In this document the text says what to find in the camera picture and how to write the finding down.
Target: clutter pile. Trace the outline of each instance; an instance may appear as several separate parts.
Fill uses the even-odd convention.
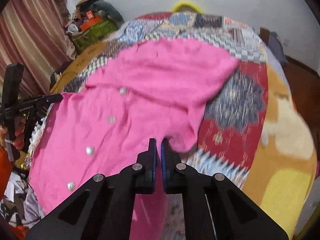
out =
[[[121,14],[104,0],[81,0],[65,31],[80,54],[88,46],[98,43],[124,23]]]
[[[12,172],[0,201],[1,215],[12,226],[32,227],[45,216],[37,204],[36,196],[25,180]]]

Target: white wall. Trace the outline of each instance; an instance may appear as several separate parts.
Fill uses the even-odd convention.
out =
[[[79,0],[68,0],[70,12]],[[124,17],[133,19],[154,11],[170,11],[179,0],[105,0]],[[318,70],[320,26],[304,0],[191,0],[206,13],[224,15],[253,26],[276,31],[289,40],[284,52]]]

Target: finger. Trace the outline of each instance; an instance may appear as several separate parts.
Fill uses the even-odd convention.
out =
[[[16,131],[14,132],[15,136],[18,136],[23,133],[24,123],[20,123]]]
[[[5,135],[8,131],[8,128],[5,126],[0,126],[0,135]]]
[[[0,145],[5,149],[6,144],[4,141],[4,136],[7,133],[8,129],[6,127],[0,126]]]
[[[24,134],[20,134],[16,137],[16,139],[13,142],[13,146],[17,147],[20,143],[22,143],[24,140]]]
[[[16,146],[16,149],[20,151],[20,150],[22,150],[23,146],[24,146],[24,141],[22,141],[22,143],[20,143],[18,146]]]

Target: red patterned fabric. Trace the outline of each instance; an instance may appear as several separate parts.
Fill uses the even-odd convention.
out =
[[[222,162],[240,165],[240,168],[250,169],[257,145],[260,139],[263,122],[268,103],[268,78],[265,64],[240,62],[239,70],[246,77],[251,77],[262,88],[261,100],[264,108],[259,111],[256,123],[247,123],[243,131],[235,127],[220,128],[215,119],[205,118],[199,130],[199,147],[210,155],[217,154],[217,159],[223,157]]]
[[[162,20],[166,18],[170,18],[172,12],[157,12],[151,14],[145,14],[137,17],[136,19],[146,19],[146,20]]]

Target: hand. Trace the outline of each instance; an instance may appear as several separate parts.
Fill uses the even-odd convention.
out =
[[[15,146],[17,150],[21,150],[24,146],[23,131],[25,128],[25,126],[24,126],[25,120],[26,120],[25,117],[21,116],[20,124],[15,131],[16,139],[13,142],[13,146]],[[7,127],[0,126],[0,144],[4,149],[6,149],[6,143],[4,141],[4,137],[5,137],[5,134],[7,133],[7,131],[8,131]]]

